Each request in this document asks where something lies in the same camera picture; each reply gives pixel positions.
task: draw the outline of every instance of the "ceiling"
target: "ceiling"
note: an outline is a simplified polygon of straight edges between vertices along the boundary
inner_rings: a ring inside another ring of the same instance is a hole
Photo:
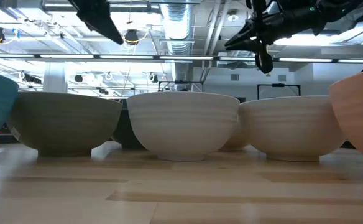
[[[166,55],[168,54],[167,38],[163,28],[163,17],[158,13],[129,12],[129,1],[111,1],[119,7],[111,13],[111,18],[122,34],[128,29],[137,29],[142,40],[136,47],[124,44],[117,45],[95,31],[90,31],[76,16],[72,7],[43,7],[40,1],[18,0],[16,8],[0,8],[0,27],[4,28],[5,45],[0,45],[0,54],[136,54],[136,55]],[[198,1],[193,6],[193,55],[204,55],[212,13],[217,0]],[[226,2],[221,1],[215,29],[219,25],[223,7]],[[65,0],[44,1],[44,4],[68,4]],[[152,3],[153,8],[158,8],[157,3]],[[214,54],[226,52],[224,43],[235,35],[244,25],[250,13],[245,7],[245,1],[230,1],[230,9],[236,9],[238,19],[235,21],[224,20],[220,27],[219,37],[212,36],[211,43],[216,38]],[[354,20],[363,13],[363,7],[337,22],[328,24],[327,30],[343,33],[354,26]],[[13,30],[19,31],[19,38],[14,38]],[[363,45],[349,44],[340,47],[324,46],[285,46],[273,45],[269,52],[276,57],[293,58],[363,58]],[[199,80],[201,66],[194,68],[194,79]],[[301,63],[276,63],[271,76],[260,73],[253,65],[248,67],[219,68],[213,65],[206,79],[207,85],[255,85],[257,83],[278,82],[278,75],[286,75],[287,82],[293,83],[293,72],[304,66]],[[159,80],[173,80],[171,63],[122,63],[122,62],[87,62],[81,59],[77,62],[67,62],[70,68],[69,87],[102,86],[138,87],[139,90],[116,90],[110,93],[114,96],[130,96],[136,93],[156,91],[157,84],[150,81],[150,75],[156,75]],[[21,86],[34,86],[30,89],[40,91],[39,84],[25,82],[20,79],[21,71],[39,79],[44,79],[45,62],[34,60],[6,60],[0,59],[0,74],[17,81]],[[231,81],[230,74],[240,74],[238,82]],[[75,75],[83,75],[83,82],[74,81]],[[102,96],[97,90],[74,89],[72,93]]]

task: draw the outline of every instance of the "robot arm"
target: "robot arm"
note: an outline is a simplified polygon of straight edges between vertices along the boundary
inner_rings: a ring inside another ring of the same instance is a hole
[[[254,16],[226,44],[226,50],[255,52],[256,65],[264,73],[273,70],[267,46],[307,29],[318,35],[327,22],[334,22],[357,8],[363,0],[273,0],[278,12],[269,14],[265,0],[247,0]]]

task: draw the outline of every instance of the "gray bowl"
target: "gray bowl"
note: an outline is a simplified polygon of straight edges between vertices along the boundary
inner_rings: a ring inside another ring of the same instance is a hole
[[[118,102],[90,96],[20,93],[7,124],[39,156],[90,156],[116,129],[121,109]]]

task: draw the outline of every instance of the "wooden tabletop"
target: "wooden tabletop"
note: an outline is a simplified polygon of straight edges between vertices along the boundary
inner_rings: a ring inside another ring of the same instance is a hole
[[[363,155],[267,161],[253,147],[170,162],[114,142],[92,158],[0,145],[0,224],[363,223]]]

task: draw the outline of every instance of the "ductwork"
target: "ductwork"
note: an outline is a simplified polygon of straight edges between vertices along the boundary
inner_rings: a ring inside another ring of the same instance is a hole
[[[161,4],[163,26],[167,39],[183,40],[191,37],[192,8],[188,4]],[[171,55],[191,54],[192,44],[187,42],[168,42]],[[193,79],[192,63],[172,63],[174,80],[191,81]],[[186,85],[175,85],[177,90],[189,88]]]

